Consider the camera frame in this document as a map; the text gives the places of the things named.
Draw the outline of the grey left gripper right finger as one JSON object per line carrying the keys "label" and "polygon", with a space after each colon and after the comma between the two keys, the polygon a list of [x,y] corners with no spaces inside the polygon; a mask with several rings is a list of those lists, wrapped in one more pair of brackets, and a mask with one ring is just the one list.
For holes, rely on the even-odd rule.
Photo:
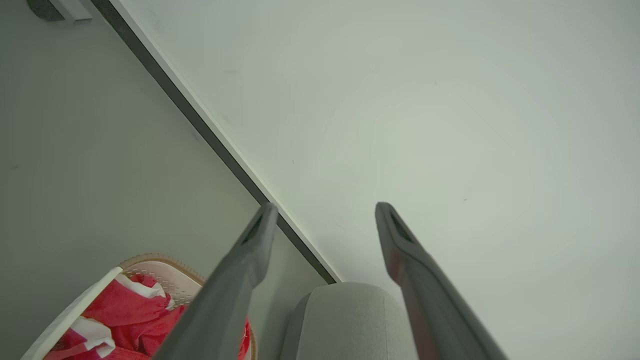
{"label": "grey left gripper right finger", "polygon": [[400,287],[421,360],[504,360],[505,353],[397,210],[375,206],[385,267]]}

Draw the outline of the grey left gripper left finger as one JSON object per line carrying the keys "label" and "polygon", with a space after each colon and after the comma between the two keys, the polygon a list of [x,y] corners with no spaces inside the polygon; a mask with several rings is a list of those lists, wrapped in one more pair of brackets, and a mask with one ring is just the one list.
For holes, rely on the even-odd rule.
{"label": "grey left gripper left finger", "polygon": [[268,271],[278,218],[276,205],[261,205],[154,359],[237,359],[252,292]]}

